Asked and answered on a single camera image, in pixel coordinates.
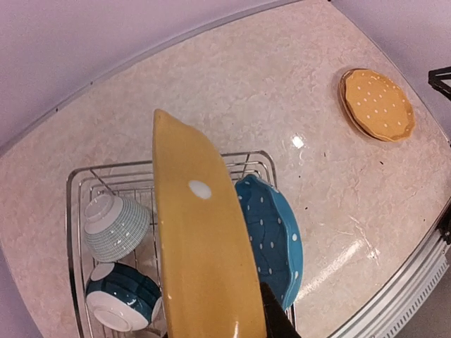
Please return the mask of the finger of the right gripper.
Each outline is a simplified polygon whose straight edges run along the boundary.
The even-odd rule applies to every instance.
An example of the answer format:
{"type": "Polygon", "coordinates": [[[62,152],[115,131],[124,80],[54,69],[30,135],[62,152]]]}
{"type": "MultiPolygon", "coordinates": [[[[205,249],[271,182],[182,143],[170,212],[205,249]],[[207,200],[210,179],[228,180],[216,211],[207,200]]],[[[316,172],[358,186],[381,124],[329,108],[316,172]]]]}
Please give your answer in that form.
{"type": "Polygon", "coordinates": [[[451,67],[447,66],[444,68],[430,70],[428,72],[429,85],[445,97],[451,96],[450,71],[451,67]]]}

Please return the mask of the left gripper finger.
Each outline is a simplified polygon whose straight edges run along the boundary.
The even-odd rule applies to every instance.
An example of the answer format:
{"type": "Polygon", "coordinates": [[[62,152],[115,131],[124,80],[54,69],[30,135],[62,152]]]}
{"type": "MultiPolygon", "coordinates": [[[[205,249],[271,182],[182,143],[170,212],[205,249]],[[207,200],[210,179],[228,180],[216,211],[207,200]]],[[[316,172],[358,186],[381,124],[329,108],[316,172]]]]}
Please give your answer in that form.
{"type": "Polygon", "coordinates": [[[271,288],[260,283],[261,297],[264,305],[266,336],[268,338],[299,338],[299,334],[287,318],[271,288]]]}

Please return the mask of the yellow dotted plate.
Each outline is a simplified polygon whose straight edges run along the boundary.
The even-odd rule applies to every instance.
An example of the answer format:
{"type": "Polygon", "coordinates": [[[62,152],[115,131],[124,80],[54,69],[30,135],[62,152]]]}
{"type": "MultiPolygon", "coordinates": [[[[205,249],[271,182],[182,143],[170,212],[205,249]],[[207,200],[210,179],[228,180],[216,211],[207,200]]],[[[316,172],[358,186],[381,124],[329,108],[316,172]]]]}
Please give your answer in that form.
{"type": "Polygon", "coordinates": [[[257,267],[216,147],[158,109],[153,171],[170,337],[265,337],[257,267]]]}
{"type": "Polygon", "coordinates": [[[416,125],[412,105],[389,77],[359,68],[345,80],[345,99],[357,123],[374,139],[399,142],[416,125]]]}

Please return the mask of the cream bird plate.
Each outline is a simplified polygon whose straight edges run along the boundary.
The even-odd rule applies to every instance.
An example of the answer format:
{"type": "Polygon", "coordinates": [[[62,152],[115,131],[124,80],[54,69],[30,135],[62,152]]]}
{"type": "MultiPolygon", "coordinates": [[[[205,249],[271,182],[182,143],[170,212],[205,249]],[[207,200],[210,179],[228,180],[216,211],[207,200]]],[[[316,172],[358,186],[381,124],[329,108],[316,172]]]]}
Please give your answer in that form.
{"type": "Polygon", "coordinates": [[[358,68],[352,68],[349,70],[346,70],[343,75],[341,76],[339,83],[338,83],[338,97],[341,102],[342,110],[347,115],[349,121],[354,125],[354,127],[363,135],[366,137],[373,139],[373,136],[371,136],[364,128],[362,128],[357,121],[354,119],[352,112],[350,110],[350,107],[347,104],[347,101],[345,99],[345,92],[346,92],[346,84],[345,80],[349,78],[352,73],[356,70],[359,70],[358,68]]]}

